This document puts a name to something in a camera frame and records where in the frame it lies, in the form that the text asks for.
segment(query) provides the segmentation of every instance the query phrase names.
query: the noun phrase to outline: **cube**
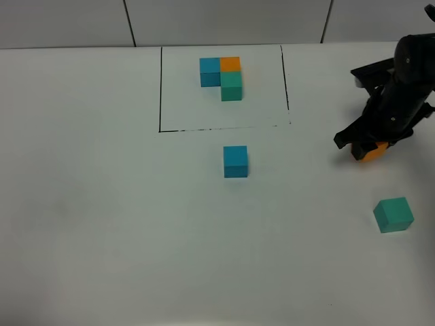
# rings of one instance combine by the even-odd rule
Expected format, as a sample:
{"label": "cube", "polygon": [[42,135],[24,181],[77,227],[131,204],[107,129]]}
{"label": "cube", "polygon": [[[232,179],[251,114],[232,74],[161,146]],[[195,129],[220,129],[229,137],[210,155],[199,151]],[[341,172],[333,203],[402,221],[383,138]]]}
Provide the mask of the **cube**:
{"label": "cube", "polygon": [[225,146],[224,147],[224,177],[225,178],[246,178],[247,147],[246,146]]}
{"label": "cube", "polygon": [[238,56],[220,58],[220,71],[241,71],[240,58]]}
{"label": "cube", "polygon": [[243,97],[241,71],[220,73],[220,96],[223,101],[241,101]]}
{"label": "cube", "polygon": [[199,73],[201,77],[201,87],[220,86],[220,59],[199,59]]}
{"label": "cube", "polygon": [[381,200],[373,213],[381,233],[403,231],[414,222],[405,197]]}

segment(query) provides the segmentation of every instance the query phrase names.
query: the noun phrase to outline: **table surface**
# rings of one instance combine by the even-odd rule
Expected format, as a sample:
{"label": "table surface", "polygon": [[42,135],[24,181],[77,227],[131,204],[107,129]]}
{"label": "table surface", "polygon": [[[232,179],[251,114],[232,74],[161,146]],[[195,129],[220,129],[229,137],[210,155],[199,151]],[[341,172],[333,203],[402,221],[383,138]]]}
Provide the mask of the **table surface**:
{"label": "table surface", "polygon": [[[225,56],[240,57],[242,101],[222,102],[220,87],[200,87],[199,59]],[[163,48],[161,113],[161,131],[288,124],[280,46]]]}
{"label": "table surface", "polygon": [[[0,51],[0,321],[432,325],[434,122],[370,164],[332,140],[367,99],[350,69],[394,47],[282,46],[282,123],[186,132],[158,132],[160,48]],[[204,50],[163,48],[163,73],[171,53]],[[247,145],[247,179],[223,178],[225,145]],[[415,222],[381,234],[396,196]]]}

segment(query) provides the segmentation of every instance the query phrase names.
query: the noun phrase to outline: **teal cube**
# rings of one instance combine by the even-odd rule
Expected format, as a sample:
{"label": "teal cube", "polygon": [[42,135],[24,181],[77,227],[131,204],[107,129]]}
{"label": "teal cube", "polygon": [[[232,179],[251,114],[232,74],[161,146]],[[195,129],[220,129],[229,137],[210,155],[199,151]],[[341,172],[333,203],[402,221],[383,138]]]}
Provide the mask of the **teal cube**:
{"label": "teal cube", "polygon": [[373,213],[381,233],[403,231],[414,222],[405,197],[381,200]]}
{"label": "teal cube", "polygon": [[223,101],[241,101],[243,97],[242,72],[221,72],[220,94]]}

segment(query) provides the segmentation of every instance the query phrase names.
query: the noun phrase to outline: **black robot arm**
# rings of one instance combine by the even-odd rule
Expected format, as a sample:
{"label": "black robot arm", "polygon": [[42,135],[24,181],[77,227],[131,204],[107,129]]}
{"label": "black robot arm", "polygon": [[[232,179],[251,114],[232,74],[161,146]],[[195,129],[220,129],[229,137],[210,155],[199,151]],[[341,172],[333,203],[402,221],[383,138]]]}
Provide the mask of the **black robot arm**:
{"label": "black robot arm", "polygon": [[[435,17],[435,7],[425,10]],[[371,160],[412,136],[414,126],[434,111],[425,101],[435,89],[435,34],[403,37],[394,58],[351,73],[370,98],[361,117],[337,133],[334,141],[340,149],[352,144],[356,160]]]}

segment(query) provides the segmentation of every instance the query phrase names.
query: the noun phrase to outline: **orange cube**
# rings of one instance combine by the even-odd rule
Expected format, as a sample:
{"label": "orange cube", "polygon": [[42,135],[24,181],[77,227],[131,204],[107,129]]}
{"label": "orange cube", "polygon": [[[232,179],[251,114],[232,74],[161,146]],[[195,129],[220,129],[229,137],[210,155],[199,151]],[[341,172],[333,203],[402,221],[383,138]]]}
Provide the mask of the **orange cube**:
{"label": "orange cube", "polygon": [[241,71],[240,58],[238,56],[220,58],[220,71]]}

